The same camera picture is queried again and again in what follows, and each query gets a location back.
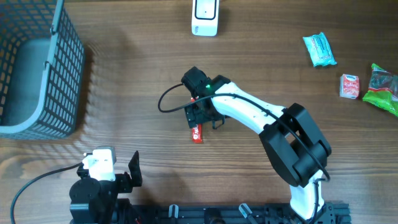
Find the green clear snack bag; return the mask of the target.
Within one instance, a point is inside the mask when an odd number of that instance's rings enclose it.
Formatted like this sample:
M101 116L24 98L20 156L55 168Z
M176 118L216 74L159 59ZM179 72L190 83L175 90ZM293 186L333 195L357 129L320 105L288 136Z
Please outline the green clear snack bag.
M363 101L397 116L397 74L377 64L371 65L371 78Z

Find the pale teal snack packet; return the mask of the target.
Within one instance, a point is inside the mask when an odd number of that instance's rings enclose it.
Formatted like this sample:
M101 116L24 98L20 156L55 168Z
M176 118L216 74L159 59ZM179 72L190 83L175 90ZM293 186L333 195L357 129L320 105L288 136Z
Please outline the pale teal snack packet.
M337 62L331 51L330 44L323 32L303 37L305 46L310 54L314 67L336 65Z

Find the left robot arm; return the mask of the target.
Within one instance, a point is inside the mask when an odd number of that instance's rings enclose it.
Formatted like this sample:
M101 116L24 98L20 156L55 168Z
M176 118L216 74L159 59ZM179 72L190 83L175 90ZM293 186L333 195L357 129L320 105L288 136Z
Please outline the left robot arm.
M142 223L129 199L119 194L131 193L142 185L139 153L129 161L129 172L116 174L116 153L113 147L99 147L85 154L77 174L80 180L70 191L72 223Z

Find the small red snack packet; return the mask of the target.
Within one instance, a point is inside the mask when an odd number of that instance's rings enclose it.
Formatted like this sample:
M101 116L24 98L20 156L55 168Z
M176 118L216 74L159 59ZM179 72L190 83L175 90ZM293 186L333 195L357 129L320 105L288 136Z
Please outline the small red snack packet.
M359 96L359 77L342 74L340 77L340 97L357 99Z

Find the red snack wrapper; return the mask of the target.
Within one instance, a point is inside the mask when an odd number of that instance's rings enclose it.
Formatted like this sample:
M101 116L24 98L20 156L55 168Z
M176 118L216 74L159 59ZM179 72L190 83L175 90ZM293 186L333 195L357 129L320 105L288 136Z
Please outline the red snack wrapper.
M192 128L192 141L195 144L203 143L202 124L197 124L195 127Z

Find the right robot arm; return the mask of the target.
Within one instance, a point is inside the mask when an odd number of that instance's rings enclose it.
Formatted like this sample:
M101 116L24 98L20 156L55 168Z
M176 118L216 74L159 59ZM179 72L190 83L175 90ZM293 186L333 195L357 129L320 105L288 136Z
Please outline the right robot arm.
M324 205L320 184L330 179L325 167L331 146L310 113L297 103L286 108L262 101L230 79L211 79L196 67L181 82L193 100L184 107L188 125L233 118L253 130L272 167L290 186L290 207L302 220L315 223Z

